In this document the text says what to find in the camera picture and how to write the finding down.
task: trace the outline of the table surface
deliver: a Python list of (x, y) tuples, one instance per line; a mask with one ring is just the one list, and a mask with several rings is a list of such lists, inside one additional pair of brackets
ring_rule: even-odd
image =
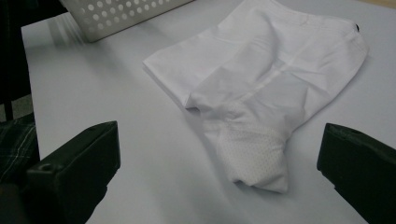
[(327, 122), (396, 147), (396, 11), (355, 0), (279, 1), (355, 21), (370, 53), (345, 90), (288, 141), (290, 190), (277, 194), (229, 182), (199, 115), (179, 108), (142, 66), (240, 2), (194, 1), (95, 43), (69, 14), (22, 28), (42, 158), (92, 125), (119, 124), (121, 168), (88, 223), (366, 223), (316, 163)]

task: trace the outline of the white cloth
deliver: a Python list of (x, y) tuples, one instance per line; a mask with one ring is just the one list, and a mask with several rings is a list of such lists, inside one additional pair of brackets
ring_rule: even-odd
[(287, 139), (345, 87), (367, 51), (352, 21), (246, 0), (144, 65), (177, 102), (200, 110), (230, 180), (285, 192)]

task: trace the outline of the plastic basket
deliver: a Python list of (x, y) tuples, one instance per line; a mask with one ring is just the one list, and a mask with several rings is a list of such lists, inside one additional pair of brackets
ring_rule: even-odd
[(93, 42), (193, 0), (61, 0)]

